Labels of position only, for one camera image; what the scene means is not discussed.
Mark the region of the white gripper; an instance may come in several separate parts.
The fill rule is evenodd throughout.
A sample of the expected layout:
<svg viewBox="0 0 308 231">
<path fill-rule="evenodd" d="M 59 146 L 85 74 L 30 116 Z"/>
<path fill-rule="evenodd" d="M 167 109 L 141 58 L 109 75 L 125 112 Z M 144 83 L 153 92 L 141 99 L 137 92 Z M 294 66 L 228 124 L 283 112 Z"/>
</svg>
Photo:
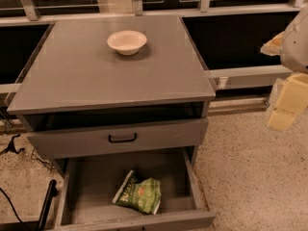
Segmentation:
<svg viewBox="0 0 308 231">
<path fill-rule="evenodd" d="M 268 56 L 280 55 L 285 67 L 300 72 L 283 82 L 269 117 L 269 128 L 285 131 L 308 107 L 308 75 L 305 74 L 308 73 L 308 6 L 300 10 L 284 33 L 269 40 L 260 51 Z"/>
</svg>

